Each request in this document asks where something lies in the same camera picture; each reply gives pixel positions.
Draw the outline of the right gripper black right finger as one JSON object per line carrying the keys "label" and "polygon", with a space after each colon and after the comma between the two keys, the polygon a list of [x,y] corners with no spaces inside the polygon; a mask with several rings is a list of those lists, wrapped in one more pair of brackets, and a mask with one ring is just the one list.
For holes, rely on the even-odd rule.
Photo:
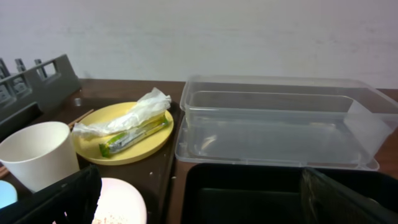
{"label": "right gripper black right finger", "polygon": [[396,212],[312,168],[302,171],[300,194],[307,223],[397,223]]}

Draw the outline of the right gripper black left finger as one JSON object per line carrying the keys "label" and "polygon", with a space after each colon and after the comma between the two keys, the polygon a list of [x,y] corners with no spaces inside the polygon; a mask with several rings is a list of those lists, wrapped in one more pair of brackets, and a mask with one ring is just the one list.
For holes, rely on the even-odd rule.
{"label": "right gripper black left finger", "polygon": [[1,209],[1,224],[92,223],[101,193],[98,168],[78,172]]}

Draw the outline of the pink bowl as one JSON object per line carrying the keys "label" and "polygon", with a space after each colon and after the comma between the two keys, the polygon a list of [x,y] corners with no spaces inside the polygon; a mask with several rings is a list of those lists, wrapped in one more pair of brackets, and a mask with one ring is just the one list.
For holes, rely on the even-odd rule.
{"label": "pink bowl", "polygon": [[142,195],[131,184],[103,177],[92,224],[146,224],[147,209]]}

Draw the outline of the white paper cup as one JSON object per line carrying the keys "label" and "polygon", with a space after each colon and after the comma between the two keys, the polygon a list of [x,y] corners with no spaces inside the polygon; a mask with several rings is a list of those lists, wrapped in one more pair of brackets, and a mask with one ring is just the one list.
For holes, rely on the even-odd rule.
{"label": "white paper cup", "polygon": [[44,122],[1,142],[1,163],[31,192],[38,192],[80,170],[67,124]]}

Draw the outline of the light blue bowl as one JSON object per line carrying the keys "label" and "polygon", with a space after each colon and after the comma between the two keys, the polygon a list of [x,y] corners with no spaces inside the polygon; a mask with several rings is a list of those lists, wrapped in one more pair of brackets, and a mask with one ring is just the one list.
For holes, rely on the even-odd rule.
{"label": "light blue bowl", "polygon": [[17,202],[18,196],[15,187],[9,182],[0,180],[0,208]]}

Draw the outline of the green yellow snack wrapper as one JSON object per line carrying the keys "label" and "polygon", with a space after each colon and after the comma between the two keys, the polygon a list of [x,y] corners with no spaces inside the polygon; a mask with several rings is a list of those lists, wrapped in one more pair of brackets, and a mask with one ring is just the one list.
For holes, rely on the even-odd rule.
{"label": "green yellow snack wrapper", "polygon": [[129,129],[121,132],[105,143],[99,144],[99,151],[103,157],[110,158],[113,154],[117,154],[127,148],[137,144],[141,140],[150,135],[164,129],[169,125],[169,121],[165,115],[150,121],[143,126]]}

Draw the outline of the white tissue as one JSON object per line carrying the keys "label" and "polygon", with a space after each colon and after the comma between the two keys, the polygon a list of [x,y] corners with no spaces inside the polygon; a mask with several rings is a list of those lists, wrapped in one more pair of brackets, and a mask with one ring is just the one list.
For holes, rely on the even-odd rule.
{"label": "white tissue", "polygon": [[124,115],[104,123],[85,125],[76,123],[72,132],[83,138],[103,137],[136,128],[155,116],[165,113],[172,102],[170,95],[165,95],[158,88],[141,97]]}

